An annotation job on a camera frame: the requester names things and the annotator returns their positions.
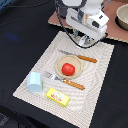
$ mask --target fork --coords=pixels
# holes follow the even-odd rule
[[[76,87],[78,89],[81,89],[81,90],[85,89],[85,87],[81,84],[77,84],[77,83],[69,81],[67,79],[61,79],[61,78],[57,77],[56,75],[53,75],[49,72],[45,71],[44,75],[45,75],[45,77],[47,77],[49,79],[62,81],[63,83],[71,85],[71,86]]]

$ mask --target butter block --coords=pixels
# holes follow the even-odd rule
[[[50,88],[49,91],[47,92],[46,96],[50,99],[52,99],[53,101],[61,104],[62,106],[66,107],[67,103],[70,99],[69,96],[66,96],[65,94]]]

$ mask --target knife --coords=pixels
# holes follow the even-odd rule
[[[82,59],[82,60],[90,61],[90,62],[93,62],[93,63],[96,63],[97,62],[96,59],[89,58],[89,57],[86,57],[86,56],[76,55],[76,54],[69,53],[69,52],[66,52],[66,51],[63,51],[63,50],[59,50],[59,49],[58,49],[58,51],[61,52],[61,53],[66,54],[66,55],[74,55],[74,56],[77,56],[79,59]]]

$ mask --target white robot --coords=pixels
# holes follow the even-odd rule
[[[98,41],[105,36],[109,18],[101,10],[103,0],[56,0],[58,5],[67,7],[66,23],[72,26],[75,34],[85,34],[79,42],[82,46],[89,37]]]

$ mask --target yellow butter package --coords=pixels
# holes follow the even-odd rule
[[[55,102],[63,105],[64,107],[67,106],[67,103],[70,99],[69,96],[66,96],[65,94],[58,92],[57,90],[50,88],[49,91],[47,92],[46,96]]]

